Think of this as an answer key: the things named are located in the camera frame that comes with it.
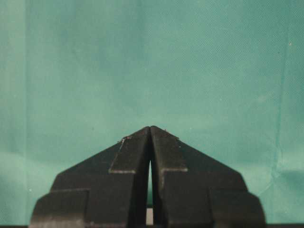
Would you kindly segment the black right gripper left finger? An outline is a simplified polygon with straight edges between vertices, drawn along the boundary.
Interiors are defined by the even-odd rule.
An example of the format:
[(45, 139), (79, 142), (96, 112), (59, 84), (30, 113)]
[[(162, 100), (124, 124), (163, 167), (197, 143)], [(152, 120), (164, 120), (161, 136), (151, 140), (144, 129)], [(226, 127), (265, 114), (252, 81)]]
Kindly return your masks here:
[(150, 128), (59, 173), (35, 204), (32, 228), (138, 228), (146, 224)]

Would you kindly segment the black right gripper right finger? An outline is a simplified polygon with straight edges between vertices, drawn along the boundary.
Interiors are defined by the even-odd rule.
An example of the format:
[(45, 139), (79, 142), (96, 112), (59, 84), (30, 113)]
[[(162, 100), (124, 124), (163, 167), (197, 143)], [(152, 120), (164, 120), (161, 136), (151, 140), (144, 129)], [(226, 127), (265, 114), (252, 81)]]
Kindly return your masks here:
[(165, 228), (264, 228), (257, 196), (242, 175), (151, 127), (154, 223)]

